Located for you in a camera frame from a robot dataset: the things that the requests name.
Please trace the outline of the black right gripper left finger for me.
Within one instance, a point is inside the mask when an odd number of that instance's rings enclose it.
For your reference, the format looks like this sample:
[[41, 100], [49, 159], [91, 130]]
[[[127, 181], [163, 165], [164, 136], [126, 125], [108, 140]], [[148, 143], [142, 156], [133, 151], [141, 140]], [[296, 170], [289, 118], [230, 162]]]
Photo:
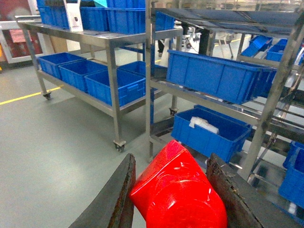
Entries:
[[132, 227], [134, 204], [129, 194], [136, 181], [135, 166], [134, 155], [127, 154], [95, 199], [70, 227]]

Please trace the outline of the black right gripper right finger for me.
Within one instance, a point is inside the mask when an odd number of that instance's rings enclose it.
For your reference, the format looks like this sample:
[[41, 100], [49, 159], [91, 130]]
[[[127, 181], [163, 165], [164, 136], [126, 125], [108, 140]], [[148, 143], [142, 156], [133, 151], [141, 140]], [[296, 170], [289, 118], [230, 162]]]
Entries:
[[218, 155], [207, 160], [206, 176], [224, 202], [229, 228], [299, 228], [301, 225], [259, 194]]

